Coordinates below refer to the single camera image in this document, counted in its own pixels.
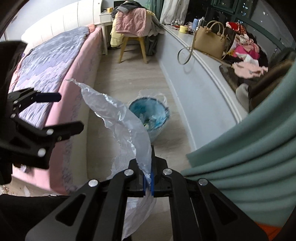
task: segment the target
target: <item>metal bolt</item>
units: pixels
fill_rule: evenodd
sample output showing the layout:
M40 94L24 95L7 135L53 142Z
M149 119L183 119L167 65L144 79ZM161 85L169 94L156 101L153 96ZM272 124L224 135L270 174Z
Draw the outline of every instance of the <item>metal bolt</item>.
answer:
M169 168L163 169L164 175L171 175L172 173L173 173L172 169L169 169Z
M50 136L50 135L52 135L53 132L54 132L53 129L48 129L47 132L46 132L46 134Z
M45 153L46 153L46 150L44 148L40 148L37 155L39 157L44 157Z
M201 178L198 180L198 184L201 185L201 186L206 186L208 183L207 179L205 178Z
M98 182L98 180L96 180L96 179L92 179L92 180L89 181L89 186L90 186L90 187L95 187L95 186L97 186L98 184L99 184L99 182Z
M132 169L126 169L126 170L124 171L124 174L125 174L126 176L131 176L131 175L133 174L133 170L132 170Z

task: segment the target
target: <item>floor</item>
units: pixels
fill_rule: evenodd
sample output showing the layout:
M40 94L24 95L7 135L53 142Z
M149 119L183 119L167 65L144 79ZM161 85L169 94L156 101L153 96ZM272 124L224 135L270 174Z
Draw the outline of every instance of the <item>floor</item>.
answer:
M181 122L177 106L168 88L165 77L155 57L148 56L144 64L139 45L128 45L123 62L118 64L120 49L111 50L102 56L94 89L124 103L136 99L140 90L159 89L168 99L171 118L165 130L153 143L156 156L167 160L168 166L176 171L189 167L185 154L190 146ZM88 128L88 175L89 178L104 180L111 174L112 158L116 157L119 145L112 132L93 112ZM157 199L149 218L132 235L134 241L169 241L172 237L169 202Z

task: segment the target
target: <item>yellow tape roll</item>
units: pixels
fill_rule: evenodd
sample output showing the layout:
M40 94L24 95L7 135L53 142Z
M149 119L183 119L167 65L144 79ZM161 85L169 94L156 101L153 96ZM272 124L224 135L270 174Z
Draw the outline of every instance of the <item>yellow tape roll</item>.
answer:
M184 26L184 25L180 26L179 32L185 34L187 31L188 31L188 26Z

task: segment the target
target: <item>wooden chair leg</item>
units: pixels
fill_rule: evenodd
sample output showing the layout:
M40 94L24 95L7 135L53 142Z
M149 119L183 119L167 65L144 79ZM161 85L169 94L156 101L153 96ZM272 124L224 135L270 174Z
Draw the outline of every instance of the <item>wooden chair leg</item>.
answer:
M120 52L120 56L119 56L119 60L118 60L118 63L119 64L121 63L122 56L123 56L123 53L125 51L125 48L126 48L126 44L127 43L128 43L128 37L123 37L123 44L121 46L121 52Z
M147 58L146 58L144 37L139 37L139 42L140 42L140 45L141 45L141 50L142 50L144 63L147 64L148 62L147 62Z

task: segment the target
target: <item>bed headboard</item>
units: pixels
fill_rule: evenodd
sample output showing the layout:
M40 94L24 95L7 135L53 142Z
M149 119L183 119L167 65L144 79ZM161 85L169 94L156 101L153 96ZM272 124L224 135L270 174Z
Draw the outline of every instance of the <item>bed headboard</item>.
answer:
M22 35L28 43L25 53L52 37L89 24L100 24L102 0L81 0L60 8L40 19Z

